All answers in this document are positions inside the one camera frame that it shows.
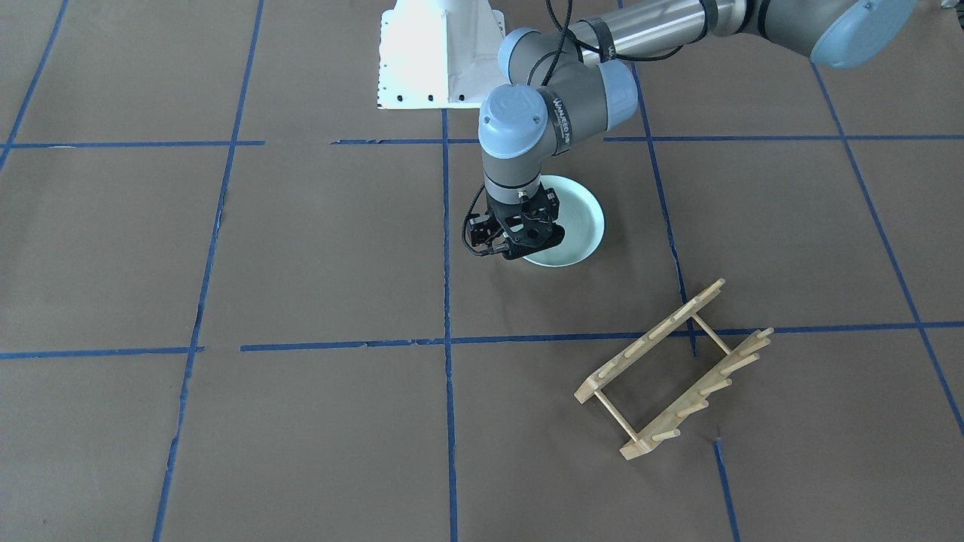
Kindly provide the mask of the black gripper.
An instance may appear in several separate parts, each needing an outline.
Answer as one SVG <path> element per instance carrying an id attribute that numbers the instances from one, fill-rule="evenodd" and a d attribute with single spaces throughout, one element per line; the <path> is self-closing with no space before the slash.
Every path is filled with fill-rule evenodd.
<path id="1" fill-rule="evenodd" d="M 557 247 L 564 240 L 565 229 L 557 225 L 559 199 L 552 188 L 540 187 L 533 198 L 513 205 L 488 195 L 487 209 L 503 231 L 504 241 L 495 251 L 506 260 Z"/>

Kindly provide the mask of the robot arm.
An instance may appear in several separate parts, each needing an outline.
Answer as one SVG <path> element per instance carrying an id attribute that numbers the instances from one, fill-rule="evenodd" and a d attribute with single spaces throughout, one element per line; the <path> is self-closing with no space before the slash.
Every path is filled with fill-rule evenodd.
<path id="1" fill-rule="evenodd" d="M 557 192 L 543 164 L 630 119 L 638 107 L 631 62 L 668 59 L 709 35 L 749 33 L 813 64 L 851 69 L 874 58 L 915 10 L 913 1 L 642 1 L 558 22 L 554 33 L 519 28 L 497 51 L 507 83 L 482 102 L 477 137 L 486 197 L 468 210 L 462 243 L 474 256 L 516 260 L 557 247 Z"/>

